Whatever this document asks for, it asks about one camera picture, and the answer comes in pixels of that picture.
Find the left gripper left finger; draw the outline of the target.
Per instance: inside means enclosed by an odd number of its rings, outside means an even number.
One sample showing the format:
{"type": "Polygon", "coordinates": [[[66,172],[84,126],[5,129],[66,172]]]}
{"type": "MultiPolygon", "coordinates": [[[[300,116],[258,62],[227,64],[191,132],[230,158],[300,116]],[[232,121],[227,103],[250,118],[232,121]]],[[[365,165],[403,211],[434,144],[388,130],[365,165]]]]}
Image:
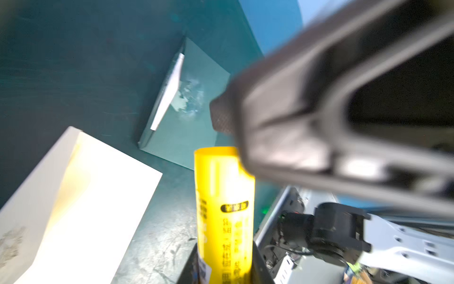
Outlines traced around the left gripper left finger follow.
{"type": "Polygon", "coordinates": [[[194,245],[176,284],[198,284],[198,250],[194,245]]]}

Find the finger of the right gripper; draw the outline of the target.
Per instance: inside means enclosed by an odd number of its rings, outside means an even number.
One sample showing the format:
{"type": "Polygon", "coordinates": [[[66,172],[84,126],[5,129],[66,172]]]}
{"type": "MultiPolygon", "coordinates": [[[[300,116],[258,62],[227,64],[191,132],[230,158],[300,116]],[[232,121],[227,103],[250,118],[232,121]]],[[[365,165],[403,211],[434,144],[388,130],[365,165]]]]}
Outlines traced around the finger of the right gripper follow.
{"type": "Polygon", "coordinates": [[[210,119],[217,132],[239,136],[241,132],[241,107],[236,90],[228,88],[209,104],[210,119]]]}
{"type": "Polygon", "coordinates": [[[350,1],[230,84],[242,162],[270,181],[454,214],[454,4],[350,1]]]}

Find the yellow glue stick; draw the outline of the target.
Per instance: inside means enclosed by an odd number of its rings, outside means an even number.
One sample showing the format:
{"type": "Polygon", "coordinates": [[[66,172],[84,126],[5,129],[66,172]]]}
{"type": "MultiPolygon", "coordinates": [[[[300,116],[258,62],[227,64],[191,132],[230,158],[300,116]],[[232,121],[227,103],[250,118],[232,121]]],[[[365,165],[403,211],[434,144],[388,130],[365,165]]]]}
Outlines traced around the yellow glue stick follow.
{"type": "Polygon", "coordinates": [[[249,284],[255,177],[234,147],[199,149],[194,160],[199,283],[249,284]]]}

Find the dark green envelope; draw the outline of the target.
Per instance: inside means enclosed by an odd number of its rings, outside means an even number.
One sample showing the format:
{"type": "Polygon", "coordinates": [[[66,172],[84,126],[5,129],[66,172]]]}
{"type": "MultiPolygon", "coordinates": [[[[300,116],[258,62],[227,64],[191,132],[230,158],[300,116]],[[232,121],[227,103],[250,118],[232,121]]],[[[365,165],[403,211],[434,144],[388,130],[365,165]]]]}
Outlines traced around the dark green envelope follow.
{"type": "Polygon", "coordinates": [[[216,143],[209,104],[225,90],[229,78],[224,68],[184,38],[160,87],[139,149],[193,169],[194,152],[216,143]]]}

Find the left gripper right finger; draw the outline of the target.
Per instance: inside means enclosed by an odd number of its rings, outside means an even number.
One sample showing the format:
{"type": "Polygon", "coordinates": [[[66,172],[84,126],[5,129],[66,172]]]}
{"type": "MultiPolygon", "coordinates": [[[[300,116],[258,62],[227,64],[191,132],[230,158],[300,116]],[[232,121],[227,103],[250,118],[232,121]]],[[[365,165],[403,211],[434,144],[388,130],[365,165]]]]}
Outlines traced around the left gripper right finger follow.
{"type": "Polygon", "coordinates": [[[253,241],[253,260],[251,268],[251,283],[252,284],[274,284],[273,278],[270,275],[266,263],[262,255],[253,241]]]}

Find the cream yellow envelope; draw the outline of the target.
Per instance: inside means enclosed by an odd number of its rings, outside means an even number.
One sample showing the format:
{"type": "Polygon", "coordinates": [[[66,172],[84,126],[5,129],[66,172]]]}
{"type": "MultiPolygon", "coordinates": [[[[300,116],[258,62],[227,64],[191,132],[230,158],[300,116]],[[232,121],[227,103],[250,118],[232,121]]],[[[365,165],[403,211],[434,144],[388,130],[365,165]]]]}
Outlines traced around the cream yellow envelope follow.
{"type": "Polygon", "coordinates": [[[69,127],[1,209],[1,282],[111,283],[161,178],[69,127]]]}

